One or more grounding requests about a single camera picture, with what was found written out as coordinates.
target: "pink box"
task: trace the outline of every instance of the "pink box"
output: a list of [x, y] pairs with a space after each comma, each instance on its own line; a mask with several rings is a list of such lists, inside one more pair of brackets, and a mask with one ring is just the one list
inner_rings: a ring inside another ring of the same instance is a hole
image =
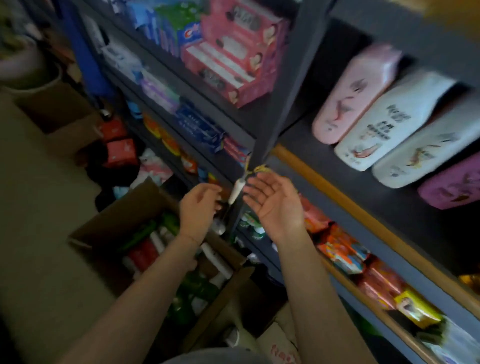
[[202, 15], [202, 35], [204, 40], [254, 77], [277, 70], [280, 52], [237, 31], [220, 14]]
[[278, 49], [283, 46], [289, 21], [252, 0], [210, 0], [210, 13], [221, 15], [236, 32], [256, 44]]
[[190, 71], [238, 108], [272, 92], [275, 84], [276, 72], [252, 77], [208, 42], [183, 48], [182, 59]]

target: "cardboard box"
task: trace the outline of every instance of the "cardboard box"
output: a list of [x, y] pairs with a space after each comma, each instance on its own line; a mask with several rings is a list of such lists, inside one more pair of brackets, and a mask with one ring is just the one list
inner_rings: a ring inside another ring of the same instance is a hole
[[[164, 190], [159, 189], [151, 179], [147, 179], [71, 233], [69, 242], [107, 286], [116, 295], [120, 295], [132, 283], [132, 277], [121, 264], [120, 257], [115, 256], [114, 251], [140, 225], [159, 217], [165, 210], [178, 213], [178, 202]], [[164, 355], [164, 359], [190, 351], [201, 334], [253, 273], [253, 267], [242, 267], [246, 258], [213, 232], [207, 234], [205, 241], [222, 255], [235, 273], [186, 335], [179, 337], [176, 328], [168, 320], [164, 322], [154, 343]], [[207, 276], [217, 273], [216, 268], [206, 259], [200, 259], [199, 266]]]
[[100, 139], [95, 109], [70, 85], [57, 80], [35, 92], [16, 92], [15, 104], [45, 134], [47, 148], [61, 157]]

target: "purple package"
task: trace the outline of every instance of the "purple package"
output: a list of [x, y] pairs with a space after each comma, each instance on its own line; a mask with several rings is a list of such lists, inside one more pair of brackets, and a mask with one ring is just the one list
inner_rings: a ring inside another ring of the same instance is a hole
[[480, 152], [429, 178], [418, 192], [440, 210], [480, 200]]

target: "tiled floor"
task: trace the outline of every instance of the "tiled floor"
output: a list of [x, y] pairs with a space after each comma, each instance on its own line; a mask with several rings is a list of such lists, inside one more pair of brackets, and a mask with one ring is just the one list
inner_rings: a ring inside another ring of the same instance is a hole
[[99, 188], [0, 95], [0, 313], [26, 363], [52, 363], [114, 298], [65, 243]]

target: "yellow package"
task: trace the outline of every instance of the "yellow package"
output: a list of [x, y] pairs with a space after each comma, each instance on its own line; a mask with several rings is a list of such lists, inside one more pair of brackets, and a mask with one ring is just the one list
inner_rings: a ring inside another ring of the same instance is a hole
[[397, 309], [421, 329], [438, 324], [442, 320], [440, 311], [412, 288], [407, 288], [401, 295], [395, 297], [395, 302]]

